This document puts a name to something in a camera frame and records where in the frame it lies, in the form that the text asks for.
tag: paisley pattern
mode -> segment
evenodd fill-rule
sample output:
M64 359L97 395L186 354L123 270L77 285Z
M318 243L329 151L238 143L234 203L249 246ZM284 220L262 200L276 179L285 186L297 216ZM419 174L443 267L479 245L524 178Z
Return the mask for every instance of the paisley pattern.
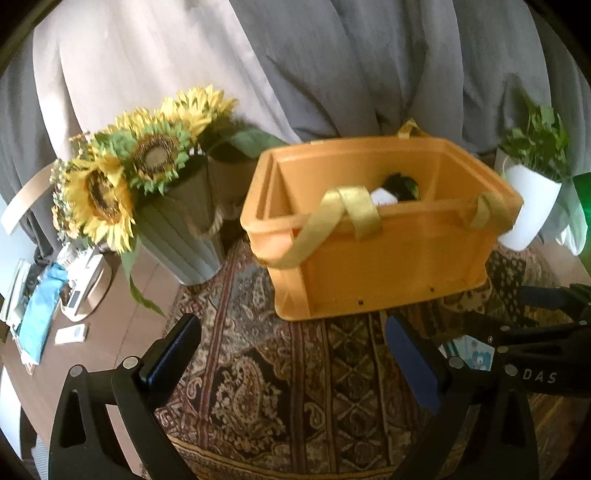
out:
M386 480L430 417L385 345L382 322L403 314L423 337L441 342L462 334L469 310L514 322L523 312L518 286L554 282L535 248L515 254L499 247L487 269L483 287L444 299L284 322L267 271L241 239L215 278L179 292L172 318L195 312L203 339L157 419L201 479ZM544 325L566 321L525 313ZM553 397L535 395L531 405L541 478L548 478L563 458L569 416ZM465 423L445 472L457 465L472 424Z

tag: sunflower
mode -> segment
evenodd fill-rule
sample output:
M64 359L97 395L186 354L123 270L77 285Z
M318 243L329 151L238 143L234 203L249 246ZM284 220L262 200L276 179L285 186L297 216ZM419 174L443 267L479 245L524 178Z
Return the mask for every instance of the sunflower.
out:
M98 244L106 240L119 253L131 250L133 203L124 181L114 185L115 161L74 160L76 169L67 173L64 197L72 210L76 229Z
M179 92L177 99L166 98L159 114L172 123L187 125L193 141L222 115L229 116L236 105L236 99L223 98L223 90L213 91L213 86L197 87L189 92Z
M95 135L92 145L96 158L110 159L111 175L121 178L122 172L112 161L116 159L127 168L131 187L164 194L166 185L178 178L178 171L189 160L192 142L182 122L171 123L156 113L145 109L125 113L107 131Z

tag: crate handle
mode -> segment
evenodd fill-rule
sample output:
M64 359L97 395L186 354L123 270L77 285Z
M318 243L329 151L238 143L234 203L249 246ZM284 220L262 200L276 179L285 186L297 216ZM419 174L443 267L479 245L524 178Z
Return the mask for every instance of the crate handle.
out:
M403 125L400 127L398 132L396 132L396 137L402 138L403 140L408 140L411 135L414 133L414 137L430 137L428 133L426 133L421 127L419 127L414 120L414 118L409 118L406 120Z
M476 213L467 220L469 228L484 228L492 225L498 235L508 232L515 225L505 199L495 192L483 192L476 199Z
M289 249L276 260L258 258L267 268L297 268L325 242L347 213L355 229L355 238L364 240L382 230L382 219L368 189L361 186L337 187L324 194L318 207L294 238Z

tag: green plant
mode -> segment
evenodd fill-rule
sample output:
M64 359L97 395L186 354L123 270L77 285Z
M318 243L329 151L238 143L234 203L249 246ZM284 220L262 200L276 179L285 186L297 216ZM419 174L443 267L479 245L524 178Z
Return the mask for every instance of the green plant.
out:
M562 119L552 107L536 105L525 93L524 98L527 129L513 128L501 149L530 170L563 182L570 177L570 168L566 158L569 136Z

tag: blue cloth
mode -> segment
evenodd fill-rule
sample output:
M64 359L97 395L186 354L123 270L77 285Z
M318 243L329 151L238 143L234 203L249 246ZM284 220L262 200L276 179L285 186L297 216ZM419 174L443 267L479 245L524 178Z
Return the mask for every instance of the blue cloth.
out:
M54 264L33 292L22 318L18 339L23 350L37 363L41 362L51 318L60 300L60 291L67 281L66 269Z

